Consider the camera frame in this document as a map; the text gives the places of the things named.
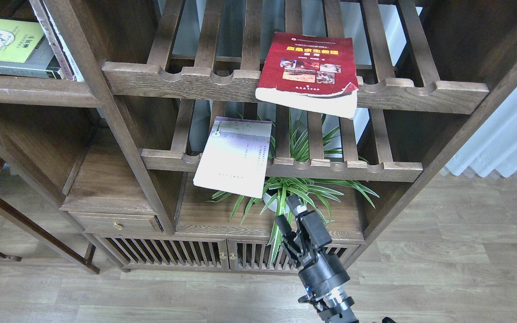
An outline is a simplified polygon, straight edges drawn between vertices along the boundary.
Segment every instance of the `drawer knob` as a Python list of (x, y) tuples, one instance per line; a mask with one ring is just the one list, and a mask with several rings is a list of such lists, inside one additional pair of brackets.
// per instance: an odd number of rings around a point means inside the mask
[(121, 225), (121, 223), (115, 221), (115, 222), (113, 222), (113, 229), (121, 231), (123, 229), (123, 225)]

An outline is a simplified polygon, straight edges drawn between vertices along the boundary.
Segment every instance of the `white flower pot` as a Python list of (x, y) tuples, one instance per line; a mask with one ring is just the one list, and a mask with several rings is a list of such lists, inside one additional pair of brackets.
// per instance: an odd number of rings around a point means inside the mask
[[(269, 195), (268, 193), (265, 193), (263, 195), (263, 202), (264, 204), (266, 205), (268, 203), (268, 201), (271, 199), (271, 195)], [(275, 212), (276, 213), (276, 209), (277, 207), (279, 206), (279, 200), (276, 199), (275, 202), (273, 202), (272, 204), (270, 204), (268, 206), (268, 209)], [(289, 209), (289, 206), (287, 205), (286, 209), (285, 209), (285, 214), (288, 214), (290, 212), (290, 209)]]

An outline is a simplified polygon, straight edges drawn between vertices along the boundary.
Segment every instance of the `wooden shelf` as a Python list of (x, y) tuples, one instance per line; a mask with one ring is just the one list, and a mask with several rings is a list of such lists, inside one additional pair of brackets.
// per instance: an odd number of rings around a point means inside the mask
[[(206, 6), (205, 16), (193, 66), (185, 66), (180, 72), (169, 70), (171, 52), (182, 11), (181, 0), (170, 0), (166, 4), (158, 37), (154, 40), (147, 64), (117, 63), (108, 61), (103, 72), (114, 94), (127, 96), (158, 96), (201, 100), (223, 100), (237, 102), (260, 102), (254, 91), (260, 78), (260, 7), (246, 7), (240, 69), (224, 76), (218, 73), (215, 52), (221, 20), (220, 0)], [(372, 109), (410, 110), (422, 112), (470, 114), (488, 94), (483, 83), (453, 82), (440, 80), (432, 60), (428, 43), (414, 5), (400, 1), (397, 5), (407, 41), (411, 45), (412, 58), (421, 76), (416, 80), (397, 78), (390, 63), (390, 53), (384, 37), (384, 30), (378, 5), (363, 2), (363, 20), (367, 29), (367, 41), (373, 55), (376, 74), (386, 66), (392, 73), (381, 75), (375, 84), (365, 83), (359, 76), (359, 106)], [(325, 2), (325, 23), (329, 37), (343, 37), (340, 7)], [(287, 19), (300, 20), (300, 17)], [(237, 57), (222, 57), (221, 61), (236, 61)]]
[[(268, 241), (271, 236), (272, 224), (275, 213), (266, 210), (260, 215), (263, 204), (258, 204), (250, 209), (245, 221), (240, 225), (240, 220), (246, 201), (244, 200), (234, 219), (228, 218), (236, 197), (232, 196), (220, 203), (206, 203), (213, 195), (213, 190), (193, 186), (193, 173), (185, 175), (182, 198), (178, 207), (179, 220), (176, 228), (178, 236), (202, 236), (202, 237), (232, 237), (232, 239), (248, 239), (252, 241)], [(353, 190), (335, 188), (343, 192), (341, 203), (329, 201), (332, 210), (332, 220), (327, 227), (334, 244), (364, 244), (360, 223), (359, 208)], [(326, 207), (318, 203), (320, 211), (329, 219)]]
[(99, 128), (63, 211), (156, 215), (109, 128)]
[[(186, 153), (194, 104), (194, 100), (181, 100), (170, 150), (143, 149), (141, 151), (141, 157), (147, 169), (184, 172), (197, 170), (201, 154), (191, 156)], [(214, 102), (213, 109), (217, 115), (224, 113), (224, 104), (224, 101)], [(248, 110), (254, 110), (256, 113), (254, 106), (246, 106), (245, 111)], [(280, 107), (279, 110), (281, 111), (277, 113), (277, 127), (289, 129), (289, 117), (285, 114), (289, 109)], [(318, 156), (318, 158), (297, 162), (289, 157), (289, 133), (277, 129), (277, 151), (275, 158), (267, 165), (267, 176), (413, 182), (420, 175), (422, 172), (420, 163), (398, 162), (392, 159), (386, 123), (381, 110), (371, 112), (369, 127), (372, 129), (371, 146), (375, 148), (373, 155), (377, 156), (377, 163), (374, 165), (359, 160), (352, 120), (344, 121), (346, 127), (341, 127), (344, 154), (340, 162), (324, 159), (319, 114), (314, 114), (314, 118), (310, 118), (308, 122), (310, 156)]]
[[(229, 221), (236, 198), (229, 198), (219, 204), (205, 203), (213, 195), (212, 190), (193, 186), (193, 173), (185, 173), (182, 194), (177, 207), (177, 237), (203, 237), (217, 239), (236, 237), (236, 239), (268, 240), (271, 234), (274, 213), (256, 205), (248, 214), (244, 225), (240, 225), (242, 209), (236, 218)], [(328, 229), (335, 244), (363, 244), (362, 228), (355, 193), (353, 190), (339, 188), (345, 196), (342, 203), (330, 201), (334, 220)], [(324, 205), (320, 210), (328, 218)], [(97, 131), (89, 148), (78, 176), (74, 180), (69, 196), (61, 210), (73, 214), (119, 213), (119, 214), (156, 214), (149, 206), (145, 195), (131, 172), (121, 149), (108, 128)], [(113, 236), (113, 231), (103, 232)], [(168, 237), (164, 233), (133, 232), (133, 237)]]
[(0, 104), (100, 108), (85, 82), (0, 75)]

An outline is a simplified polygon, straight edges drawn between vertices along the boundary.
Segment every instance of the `spider plant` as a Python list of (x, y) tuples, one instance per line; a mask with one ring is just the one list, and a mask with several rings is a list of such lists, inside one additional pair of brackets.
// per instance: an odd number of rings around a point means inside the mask
[[(300, 115), (298, 120), (293, 123), (292, 119), (289, 121), (290, 125), (290, 155), (298, 162), (306, 162), (310, 156), (308, 151), (308, 130), (302, 131), (299, 133), (299, 125), (300, 120), (302, 119), (303, 114)], [(322, 115), (322, 124), (326, 121), (326, 114)], [(339, 136), (339, 127), (335, 127), (328, 133), (325, 133), (322, 138), (322, 145), (324, 147), (328, 146), (332, 140)], [(268, 158), (273, 159), (273, 153), (275, 151), (276, 141), (275, 137), (271, 136), (271, 142), (269, 147)], [(324, 150), (324, 155), (331, 155), (336, 153), (342, 153), (341, 148), (329, 148)], [(293, 178), (293, 177), (280, 177), (280, 176), (271, 176), (267, 178), (264, 182), (263, 186), (263, 196), (267, 192), (274, 192), (271, 194), (271, 198), (268, 201), (265, 201), (265, 205), (263, 209), (260, 211), (260, 214), (263, 214), (267, 208), (277, 201), (277, 209), (276, 214), (285, 214), (286, 209), (286, 197), (291, 194), (296, 194), (301, 200), (302, 204), (310, 205), (314, 211), (320, 215), (322, 221), (326, 224), (332, 222), (332, 211), (330, 209), (329, 200), (340, 202), (339, 196), (343, 196), (342, 192), (334, 190), (332, 188), (328, 188), (328, 184), (334, 184), (337, 186), (344, 186), (347, 188), (353, 188), (360, 192), (362, 196), (375, 207), (372, 202), (370, 196), (379, 197), (374, 191), (362, 185), (357, 180), (344, 180), (344, 179), (312, 179), (312, 178)], [(232, 193), (219, 191), (213, 194), (210, 201), (211, 203), (218, 203), (224, 201), (226, 198), (230, 197)], [(324, 218), (324, 215), (315, 204), (313, 197), (316, 197), (325, 207), (328, 212), (329, 218)], [(239, 207), (241, 206), (243, 200), (247, 198), (246, 196), (239, 195), (234, 207), (232, 208), (232, 212), (230, 214), (230, 219), (233, 219)], [(260, 203), (261, 198), (249, 198), (246, 202), (245, 210), (242, 213), (241, 225), (244, 222), (250, 208)], [(293, 221), (293, 215), (289, 212), (287, 214), (287, 221), (291, 223)], [(280, 249), (282, 242), (282, 235), (279, 229), (279, 226), (273, 221), (273, 227), (271, 231), (271, 237), (269, 239), (268, 244), (272, 246), (273, 252), (271, 253), (270, 263), (272, 264), (277, 256), (277, 252)]]

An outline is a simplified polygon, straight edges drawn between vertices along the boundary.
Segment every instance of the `wooden floor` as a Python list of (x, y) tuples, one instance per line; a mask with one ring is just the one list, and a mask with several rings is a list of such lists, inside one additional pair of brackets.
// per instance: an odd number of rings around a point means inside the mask
[[(16, 176), (0, 194), (49, 230), (74, 230)], [(0, 219), (0, 243), (29, 255)], [(300, 305), (296, 276), (132, 271), (98, 255), (99, 276), (75, 267), (0, 265), (0, 322), (321, 322)], [(348, 270), (363, 323), (517, 323), (517, 179), (437, 176)]]

